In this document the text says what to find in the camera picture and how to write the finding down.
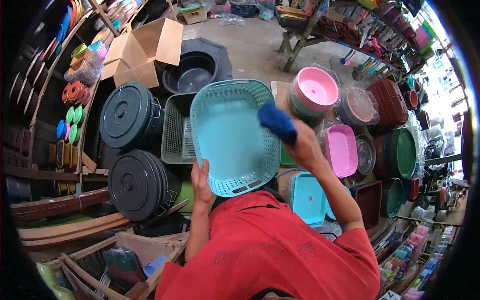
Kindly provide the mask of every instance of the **trash bin lid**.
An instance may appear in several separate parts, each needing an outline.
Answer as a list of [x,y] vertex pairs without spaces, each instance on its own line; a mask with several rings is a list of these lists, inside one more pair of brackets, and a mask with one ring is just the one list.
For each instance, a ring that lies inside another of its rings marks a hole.
[[131,81],[117,87],[108,97],[100,117],[100,134],[112,148],[133,143],[143,133],[150,114],[150,92]]
[[115,207],[127,219],[141,221],[156,210],[161,190],[155,166],[140,150],[120,157],[108,171],[108,191]]

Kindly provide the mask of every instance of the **stacked plastic basins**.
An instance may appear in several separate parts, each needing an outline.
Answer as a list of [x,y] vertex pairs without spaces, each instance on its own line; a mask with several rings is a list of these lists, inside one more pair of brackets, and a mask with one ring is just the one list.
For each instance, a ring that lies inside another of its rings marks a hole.
[[[367,90],[373,93],[378,103],[380,132],[390,131],[407,122],[407,106],[397,84],[383,78],[370,85]],[[382,217],[392,218],[402,204],[403,185],[400,179],[410,177],[415,167],[415,142],[410,131],[401,128],[376,137],[373,144],[377,154],[373,172],[377,179],[384,180],[380,214]]]
[[380,114],[378,126],[393,128],[407,122],[407,106],[398,85],[390,79],[383,78],[370,85],[367,90],[373,93],[378,103]]

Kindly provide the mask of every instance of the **teal plastic basket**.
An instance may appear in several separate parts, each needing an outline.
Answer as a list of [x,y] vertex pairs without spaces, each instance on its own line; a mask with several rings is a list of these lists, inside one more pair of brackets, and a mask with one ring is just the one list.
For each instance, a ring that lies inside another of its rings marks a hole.
[[233,197],[269,182],[280,166],[280,141],[260,125],[258,109],[275,103],[255,79],[226,80],[201,89],[190,107],[193,147],[200,164],[210,162],[208,185]]

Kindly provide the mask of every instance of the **plastic spoon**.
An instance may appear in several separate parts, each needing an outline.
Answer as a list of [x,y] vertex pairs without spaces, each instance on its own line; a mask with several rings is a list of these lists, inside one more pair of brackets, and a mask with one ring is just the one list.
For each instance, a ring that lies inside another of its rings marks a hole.
[[371,66],[371,67],[368,69],[367,73],[368,73],[368,74],[373,74],[373,73],[375,73],[375,68],[378,67],[379,65],[380,65],[380,61],[378,60],[373,66]]
[[363,64],[359,65],[358,68],[363,71],[363,68],[365,68],[365,65],[372,61],[371,58],[368,58]]
[[340,59],[338,60],[338,62],[341,63],[342,65],[346,66],[346,62],[347,62],[347,60],[348,60],[348,57],[349,57],[349,55],[350,55],[353,51],[354,51],[353,49],[350,50],[350,52],[349,52],[344,58],[340,58]]
[[345,65],[346,65],[346,66],[350,65],[350,62],[351,62],[352,58],[355,56],[356,53],[357,53],[357,52],[355,51],[355,52],[352,54],[352,56],[350,56],[349,59],[347,59],[347,61],[345,62]]

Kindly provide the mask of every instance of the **pink plastic basket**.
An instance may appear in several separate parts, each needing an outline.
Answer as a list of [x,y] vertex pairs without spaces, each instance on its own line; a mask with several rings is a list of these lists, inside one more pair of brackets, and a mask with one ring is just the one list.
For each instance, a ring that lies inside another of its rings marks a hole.
[[324,152],[337,177],[348,177],[357,170],[355,134],[348,125],[334,125],[325,131]]
[[319,68],[301,69],[293,85],[298,100],[314,111],[326,111],[338,99],[338,86],[335,80]]

